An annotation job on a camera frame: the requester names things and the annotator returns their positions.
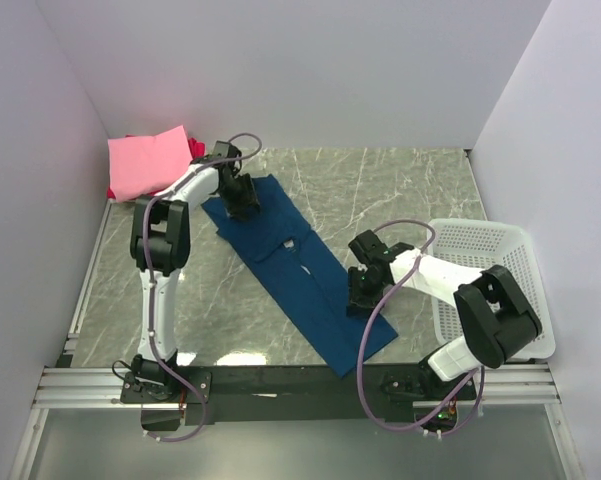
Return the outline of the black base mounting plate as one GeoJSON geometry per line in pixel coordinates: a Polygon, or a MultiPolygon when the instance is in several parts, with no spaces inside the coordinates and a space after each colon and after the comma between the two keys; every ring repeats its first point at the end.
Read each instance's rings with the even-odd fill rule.
{"type": "MultiPolygon", "coordinates": [[[[356,376],[339,378],[329,367],[315,366],[179,366],[191,392],[155,366],[134,369],[123,380],[120,400],[144,407],[142,424],[150,431],[174,431],[177,422],[192,426],[240,421],[360,419],[356,376]]],[[[445,397],[472,401],[473,385],[444,383],[416,364],[371,364],[363,368],[364,392],[375,416],[410,423],[425,403],[445,397]]]]}

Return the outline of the blue Mickey t-shirt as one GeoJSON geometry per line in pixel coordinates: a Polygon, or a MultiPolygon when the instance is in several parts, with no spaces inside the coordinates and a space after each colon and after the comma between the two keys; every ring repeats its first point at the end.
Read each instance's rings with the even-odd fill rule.
{"type": "Polygon", "coordinates": [[[202,209],[326,364],[342,378],[356,368],[366,320],[349,316],[348,275],[278,180],[254,180],[260,210],[231,219],[219,198],[202,209]]]}

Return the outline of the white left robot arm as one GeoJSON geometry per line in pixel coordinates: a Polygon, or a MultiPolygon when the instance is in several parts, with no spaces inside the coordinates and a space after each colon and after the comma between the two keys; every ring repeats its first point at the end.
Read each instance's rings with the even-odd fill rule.
{"type": "Polygon", "coordinates": [[[261,150],[260,138],[250,133],[218,141],[172,184],[135,201],[130,254],[142,286],[142,334],[131,371],[144,380],[144,389],[156,401],[173,399],[180,388],[175,300],[178,278],[191,252],[190,211],[214,197],[231,219],[244,220],[258,212],[254,182],[242,167],[261,150]],[[245,136],[257,142],[250,153],[235,145],[245,136]]]}

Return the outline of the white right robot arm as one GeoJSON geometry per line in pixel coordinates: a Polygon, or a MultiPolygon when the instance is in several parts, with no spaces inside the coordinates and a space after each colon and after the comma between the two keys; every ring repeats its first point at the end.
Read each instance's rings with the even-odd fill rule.
{"type": "Polygon", "coordinates": [[[504,266],[454,264],[404,242],[388,246],[372,230],[357,235],[349,249],[362,266],[348,270],[347,312],[368,317],[359,364],[376,317],[397,289],[419,291],[455,309],[462,334],[417,364],[420,390],[429,398],[444,397],[464,374],[501,367],[543,333],[539,316],[504,266]]]}

